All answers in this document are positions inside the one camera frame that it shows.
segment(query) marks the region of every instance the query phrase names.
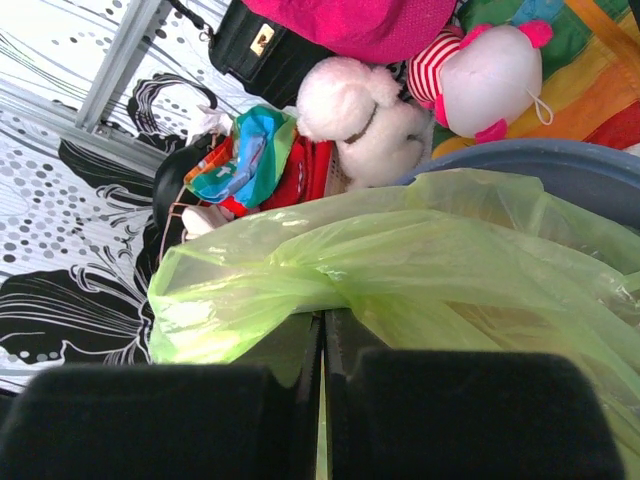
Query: black handbag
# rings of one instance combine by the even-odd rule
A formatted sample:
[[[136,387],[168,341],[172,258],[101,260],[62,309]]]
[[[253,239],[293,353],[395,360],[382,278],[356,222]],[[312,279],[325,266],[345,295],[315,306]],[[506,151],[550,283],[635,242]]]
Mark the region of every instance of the black handbag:
[[[291,30],[251,12],[232,0],[216,33],[201,16],[179,0],[171,5],[202,31],[209,42],[209,60],[220,73],[238,79],[247,93],[276,108],[295,105],[304,77],[314,65],[333,56]]]

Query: plastic bag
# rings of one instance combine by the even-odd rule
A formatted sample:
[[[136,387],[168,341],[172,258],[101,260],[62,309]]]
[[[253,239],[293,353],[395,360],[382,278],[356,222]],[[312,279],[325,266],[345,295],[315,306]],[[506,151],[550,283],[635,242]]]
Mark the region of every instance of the plastic bag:
[[[640,237],[478,170],[253,215],[164,257],[156,362],[230,362],[293,311],[349,307],[395,348],[557,353],[640,475]]]

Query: blue plastic basin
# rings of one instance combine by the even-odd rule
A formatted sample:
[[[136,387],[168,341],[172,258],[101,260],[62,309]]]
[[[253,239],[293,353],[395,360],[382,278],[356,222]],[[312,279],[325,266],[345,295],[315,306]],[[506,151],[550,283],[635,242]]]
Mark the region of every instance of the blue plastic basin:
[[[568,140],[505,140],[423,164],[398,184],[408,185],[420,173],[452,168],[538,177],[552,195],[640,229],[640,158],[619,150]]]

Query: black object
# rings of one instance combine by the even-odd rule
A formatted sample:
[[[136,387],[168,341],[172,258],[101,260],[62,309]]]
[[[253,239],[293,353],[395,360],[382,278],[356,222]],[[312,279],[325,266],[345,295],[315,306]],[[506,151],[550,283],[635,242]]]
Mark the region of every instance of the black object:
[[[326,316],[330,478],[624,478],[598,401],[567,360],[393,351],[355,322]]]
[[[232,0],[220,28],[212,28],[179,0],[169,0],[204,38],[209,40],[209,60],[220,73],[231,74],[247,93],[262,97],[276,108],[295,105],[304,77],[333,52]]]
[[[224,135],[219,135],[215,146],[224,139]],[[171,205],[177,200],[190,205],[198,204],[198,197],[188,190],[182,193],[180,199],[178,197],[184,187],[184,176],[212,150],[212,142],[213,135],[203,135],[191,145],[169,154],[158,167],[153,182],[153,221],[158,230],[164,230]]]
[[[310,480],[321,338],[330,478],[624,478],[567,360],[394,351],[348,310],[292,316],[229,366],[47,371],[13,400],[0,478]]]
[[[298,315],[233,365],[49,370],[5,420],[0,478],[311,480],[320,333]]]

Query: colorful toy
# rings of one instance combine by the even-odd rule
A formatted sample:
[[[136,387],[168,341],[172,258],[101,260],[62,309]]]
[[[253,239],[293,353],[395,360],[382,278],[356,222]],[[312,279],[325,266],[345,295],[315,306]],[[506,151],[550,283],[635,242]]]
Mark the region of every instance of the colorful toy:
[[[424,107],[435,109],[438,123],[476,143],[504,139],[508,125],[534,103],[538,118],[548,125],[553,112],[538,98],[539,49],[552,36],[551,26],[541,20],[518,27],[483,24],[466,36],[447,27],[410,60],[409,91]]]

